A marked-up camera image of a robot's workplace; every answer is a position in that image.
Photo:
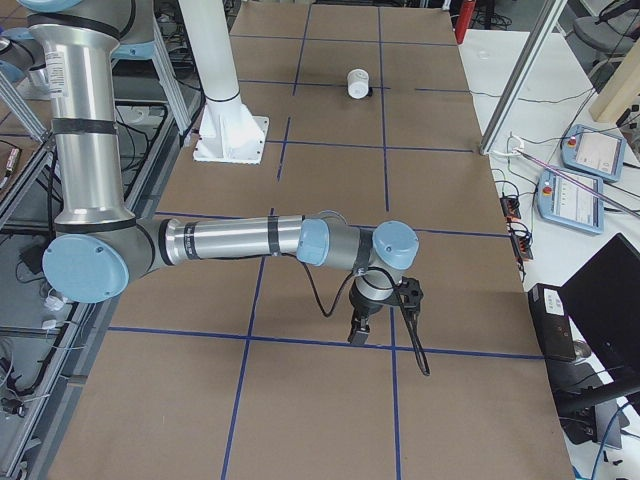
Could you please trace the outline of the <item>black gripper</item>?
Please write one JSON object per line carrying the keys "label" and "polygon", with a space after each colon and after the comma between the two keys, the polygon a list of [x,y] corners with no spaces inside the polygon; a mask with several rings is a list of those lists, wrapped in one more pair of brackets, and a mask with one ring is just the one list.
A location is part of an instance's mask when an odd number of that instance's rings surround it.
{"label": "black gripper", "polygon": [[399,302],[389,282],[385,286],[371,284],[364,277],[357,277],[349,291],[349,301],[354,314],[347,342],[351,345],[365,345],[369,334],[369,317],[384,306],[397,307]]}

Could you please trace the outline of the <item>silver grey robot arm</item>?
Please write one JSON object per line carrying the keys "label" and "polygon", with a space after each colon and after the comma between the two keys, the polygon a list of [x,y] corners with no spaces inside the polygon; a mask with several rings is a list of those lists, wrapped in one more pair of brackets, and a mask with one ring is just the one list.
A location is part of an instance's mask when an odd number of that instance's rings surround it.
{"label": "silver grey robot arm", "polygon": [[353,306],[348,340],[361,345],[369,319],[399,308],[417,337],[422,291],[406,276],[419,248],[406,224],[372,230],[333,212],[311,216],[183,223],[140,220],[125,205],[111,61],[120,46],[154,45],[148,1],[30,1],[31,35],[42,46],[52,103],[63,208],[43,256],[51,286],[71,300],[100,303],[131,282],[188,260],[293,256],[347,274]]}

